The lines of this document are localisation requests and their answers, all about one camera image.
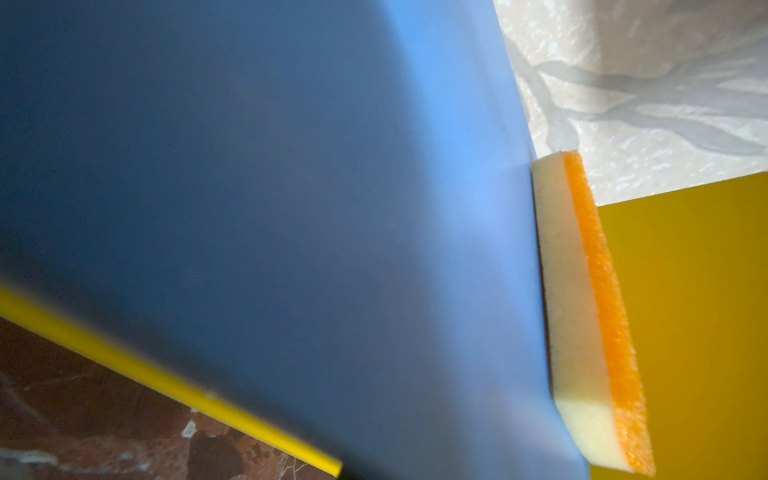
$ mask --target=white textured wall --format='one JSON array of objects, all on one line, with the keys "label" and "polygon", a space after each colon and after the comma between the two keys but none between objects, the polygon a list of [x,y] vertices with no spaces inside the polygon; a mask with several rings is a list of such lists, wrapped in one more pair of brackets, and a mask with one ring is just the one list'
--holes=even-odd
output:
[{"label": "white textured wall", "polygon": [[612,204],[768,170],[766,0],[495,0],[539,156]]}]

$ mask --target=blue plastic panel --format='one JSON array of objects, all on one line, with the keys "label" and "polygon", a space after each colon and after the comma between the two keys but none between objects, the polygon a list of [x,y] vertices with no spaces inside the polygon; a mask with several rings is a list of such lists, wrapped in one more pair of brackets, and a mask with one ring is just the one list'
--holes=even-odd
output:
[{"label": "blue plastic panel", "polygon": [[490,0],[0,6],[5,275],[394,478],[588,478]]}]

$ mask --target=orange scouring pad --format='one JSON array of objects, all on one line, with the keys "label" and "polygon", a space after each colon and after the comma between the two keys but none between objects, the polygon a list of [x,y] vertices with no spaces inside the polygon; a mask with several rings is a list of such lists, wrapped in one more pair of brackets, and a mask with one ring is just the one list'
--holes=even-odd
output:
[{"label": "orange scouring pad", "polygon": [[653,476],[627,312],[581,155],[531,170],[554,403],[591,464]]}]

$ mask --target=yellow panel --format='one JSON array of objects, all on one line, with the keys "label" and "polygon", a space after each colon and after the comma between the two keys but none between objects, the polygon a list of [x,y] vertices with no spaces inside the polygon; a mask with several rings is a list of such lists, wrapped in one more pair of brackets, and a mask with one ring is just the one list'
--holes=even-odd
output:
[{"label": "yellow panel", "polygon": [[600,215],[646,389],[656,478],[768,478],[768,174]]}]

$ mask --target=marble floor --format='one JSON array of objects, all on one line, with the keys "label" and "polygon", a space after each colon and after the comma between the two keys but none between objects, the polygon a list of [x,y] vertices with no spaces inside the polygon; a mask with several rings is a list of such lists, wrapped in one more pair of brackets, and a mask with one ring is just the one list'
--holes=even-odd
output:
[{"label": "marble floor", "polygon": [[2,480],[333,477],[0,319]]}]

